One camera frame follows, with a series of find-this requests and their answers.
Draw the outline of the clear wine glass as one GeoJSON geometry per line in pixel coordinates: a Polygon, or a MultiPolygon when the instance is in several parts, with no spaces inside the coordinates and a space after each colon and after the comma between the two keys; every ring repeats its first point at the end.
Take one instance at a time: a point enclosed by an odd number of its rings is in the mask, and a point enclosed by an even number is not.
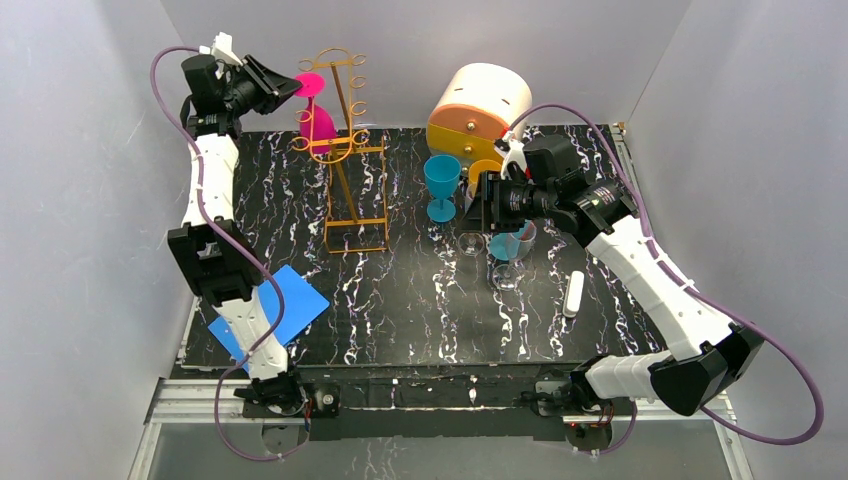
{"type": "Polygon", "coordinates": [[[489,252],[499,264],[492,271],[491,280],[498,290],[510,291],[518,287],[523,277],[522,261],[531,252],[536,236],[535,223],[527,220],[517,232],[492,237],[489,252]]]}
{"type": "Polygon", "coordinates": [[[486,247],[485,237],[477,232],[464,232],[457,238],[458,250],[461,254],[475,257],[486,247]]]}

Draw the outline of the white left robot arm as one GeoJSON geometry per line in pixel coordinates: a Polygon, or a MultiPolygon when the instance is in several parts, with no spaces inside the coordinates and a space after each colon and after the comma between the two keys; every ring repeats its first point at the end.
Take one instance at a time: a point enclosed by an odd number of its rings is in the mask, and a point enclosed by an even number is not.
{"type": "Polygon", "coordinates": [[[193,50],[181,68],[190,94],[174,123],[191,154],[191,190],[168,246],[191,291],[226,322],[249,378],[277,380],[289,371],[288,351],[273,333],[283,313],[266,314],[260,287],[281,288],[240,231],[232,194],[242,116],[274,112],[303,85],[250,55],[224,60],[193,50]]]}

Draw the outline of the yellow plastic wine glass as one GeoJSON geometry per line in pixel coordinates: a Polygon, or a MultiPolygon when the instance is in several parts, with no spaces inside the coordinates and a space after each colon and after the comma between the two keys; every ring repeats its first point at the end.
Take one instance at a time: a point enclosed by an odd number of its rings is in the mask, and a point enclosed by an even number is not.
{"type": "Polygon", "coordinates": [[[472,199],[478,189],[480,178],[488,172],[497,172],[501,170],[501,162],[496,160],[483,159],[475,161],[468,169],[468,182],[465,192],[467,199],[472,199]]]}

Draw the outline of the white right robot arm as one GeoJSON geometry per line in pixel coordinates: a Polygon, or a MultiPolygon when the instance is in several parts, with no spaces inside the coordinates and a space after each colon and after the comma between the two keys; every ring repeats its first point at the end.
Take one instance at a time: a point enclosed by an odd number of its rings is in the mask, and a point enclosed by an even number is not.
{"type": "Polygon", "coordinates": [[[688,293],[651,248],[633,199],[611,179],[592,180],[574,146],[559,135],[528,144],[498,139],[499,173],[480,174],[465,230],[513,233],[549,220],[609,268],[660,331],[654,354],[600,355],[570,373],[570,398],[588,408],[611,399],[659,400],[690,416],[738,380],[763,339],[688,293]]]}

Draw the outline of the teal wine glass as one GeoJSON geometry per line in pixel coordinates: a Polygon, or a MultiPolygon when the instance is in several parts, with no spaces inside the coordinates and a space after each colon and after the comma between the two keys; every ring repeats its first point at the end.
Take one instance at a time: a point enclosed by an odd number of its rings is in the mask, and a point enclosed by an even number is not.
{"type": "Polygon", "coordinates": [[[514,233],[498,233],[488,243],[488,252],[499,261],[510,262],[519,257],[520,236],[514,233]]]}
{"type": "Polygon", "coordinates": [[[427,215],[435,223],[451,221],[457,208],[453,202],[458,188],[461,165],[457,158],[447,155],[435,155],[424,164],[425,186],[433,199],[427,206],[427,215]]]}

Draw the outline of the magenta plastic wine glass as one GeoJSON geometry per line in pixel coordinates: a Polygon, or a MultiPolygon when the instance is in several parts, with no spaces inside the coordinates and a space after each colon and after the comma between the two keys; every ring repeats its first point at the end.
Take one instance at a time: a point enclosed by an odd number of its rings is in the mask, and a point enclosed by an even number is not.
{"type": "Polygon", "coordinates": [[[303,72],[295,79],[301,83],[295,96],[307,99],[307,106],[298,119],[300,135],[309,140],[313,154],[327,154],[331,150],[329,144],[316,145],[316,142],[334,139],[337,134],[332,117],[316,102],[326,86],[325,80],[314,72],[303,72]]]}

